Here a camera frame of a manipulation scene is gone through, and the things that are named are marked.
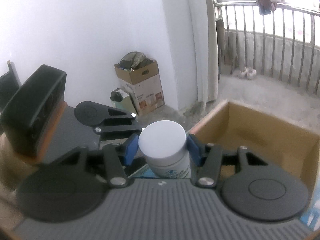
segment curtain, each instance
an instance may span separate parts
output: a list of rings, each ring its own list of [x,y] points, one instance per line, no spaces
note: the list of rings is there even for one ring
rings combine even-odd
[[[218,96],[218,43],[213,0],[188,0],[196,48],[198,101]]]

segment black chair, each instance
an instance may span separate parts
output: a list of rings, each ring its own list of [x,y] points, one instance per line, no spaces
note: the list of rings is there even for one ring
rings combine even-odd
[[[0,77],[0,113],[5,108],[15,92],[21,87],[15,65],[7,61],[9,71]]]

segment white jar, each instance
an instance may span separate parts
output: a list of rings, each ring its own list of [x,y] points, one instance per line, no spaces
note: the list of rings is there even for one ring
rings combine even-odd
[[[156,175],[170,179],[191,177],[186,132],[180,124],[162,120],[148,125],[139,136],[139,148]]]

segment concrete floor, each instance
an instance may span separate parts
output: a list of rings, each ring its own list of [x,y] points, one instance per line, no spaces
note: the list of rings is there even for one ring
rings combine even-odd
[[[218,99],[207,103],[206,111],[203,111],[201,103],[195,103],[192,108],[183,112],[162,106],[150,114],[140,116],[138,121],[145,127],[155,121],[172,120],[188,131],[224,99],[253,105],[264,112],[290,118],[320,132],[320,99],[303,89],[266,76],[257,76],[254,80],[221,76]]]

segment metal railing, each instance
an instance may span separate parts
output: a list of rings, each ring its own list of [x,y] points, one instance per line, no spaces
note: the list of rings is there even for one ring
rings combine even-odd
[[[256,44],[257,44],[257,35],[262,34],[262,62],[261,62],[261,74],[265,74],[265,66],[266,66],[266,32],[265,32],[265,17],[262,16],[262,33],[256,32],[256,23],[255,23],[255,14],[254,14],[254,7],[257,6],[257,3],[255,1],[222,1],[215,3],[215,7],[217,8],[218,11],[218,18],[222,18],[224,23],[225,23],[225,28],[226,28],[226,33],[227,33],[227,38],[228,39],[228,54],[230,54],[230,33],[231,29],[229,28],[229,15],[228,15],[228,7],[233,7],[234,11],[234,19],[235,19],[235,43],[236,43],[236,66],[239,66],[239,30],[238,30],[238,22],[237,22],[237,13],[236,13],[236,7],[242,7],[243,10],[243,22],[244,22],[244,66],[248,66],[248,58],[247,58],[247,53],[248,53],[248,39],[247,39],[247,28],[246,28],[246,17],[245,17],[245,7],[251,6],[252,7],[252,15],[253,15],[253,32],[251,32],[250,35],[253,34],[253,64],[252,67],[256,69],[257,65],[257,55],[256,55]],[[222,11],[225,10],[225,18],[222,17]],[[295,43],[297,42],[295,39],[295,19],[294,19],[294,12],[298,11],[302,13],[303,16],[303,39],[302,39],[302,44],[301,41],[298,43],[302,45],[302,50],[301,50],[301,55],[300,55],[300,70],[299,70],[299,75],[297,77],[297,85],[300,86],[301,82],[301,75],[302,75],[302,70],[304,67],[304,60],[306,59],[305,57],[305,47],[306,47],[306,22],[305,22],[305,14],[310,15],[310,26],[311,26],[311,38],[310,38],[310,43],[308,43],[308,46],[312,48],[312,53],[311,53],[311,59],[310,59],[310,65],[308,66],[308,75],[305,75],[307,80],[306,80],[306,90],[309,90],[310,88],[310,79],[311,79],[311,74],[312,74],[312,67],[314,64],[314,55],[315,55],[315,49],[319,49],[320,47],[315,46],[315,17],[320,17],[320,12],[319,11],[313,11],[313,10],[308,10],[308,9],[303,9],[303,8],[298,8],[298,7],[293,7],[288,4],[282,4],[278,3],[277,5],[277,10],[282,10],[282,18],[283,18],[283,33],[282,37],[281,36],[276,36],[276,28],[275,28],[275,14],[272,12],[272,19],[273,19],[273,33],[270,34],[270,38],[272,37],[272,57],[271,57],[271,69],[270,69],[270,77],[275,77],[275,54],[280,53],[278,50],[275,51],[275,42],[276,39],[282,38],[282,54],[281,54],[281,66],[280,66],[280,71],[279,71],[279,80],[283,80],[283,71],[284,71],[284,54],[285,54],[285,42],[286,41],[291,41],[292,42],[292,51],[291,51],[291,62],[290,62],[290,70],[288,74],[288,79],[287,82],[290,84],[292,82],[292,70],[293,70],[293,62],[294,62],[294,57],[295,56]],[[284,16],[284,11],[285,10],[290,10],[292,11],[292,38],[286,38],[285,36],[285,16]],[[316,81],[314,84],[314,93],[317,94],[317,90],[319,87],[319,82],[320,82],[320,67],[317,73]]]

